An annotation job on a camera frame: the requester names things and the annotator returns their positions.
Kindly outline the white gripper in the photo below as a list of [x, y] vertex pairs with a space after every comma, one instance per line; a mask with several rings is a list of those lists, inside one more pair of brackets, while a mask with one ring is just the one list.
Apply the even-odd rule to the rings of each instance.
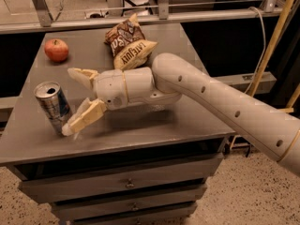
[[97, 99], [86, 98], [78, 110], [62, 127], [62, 134], [70, 136], [101, 118], [109, 110], [118, 110], [128, 105], [128, 95], [124, 72], [119, 69], [104, 71], [100, 74], [93, 69], [69, 68], [68, 75], [76, 82], [94, 92]]

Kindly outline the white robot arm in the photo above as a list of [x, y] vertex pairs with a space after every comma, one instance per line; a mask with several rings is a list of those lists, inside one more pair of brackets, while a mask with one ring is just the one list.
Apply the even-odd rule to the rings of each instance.
[[185, 95], [288, 171], [300, 175], [300, 119], [242, 93], [172, 53], [157, 55], [150, 67], [99, 73], [70, 68], [69, 76], [94, 92], [63, 125], [72, 135], [96, 122], [107, 110], [129, 105], [168, 104]]

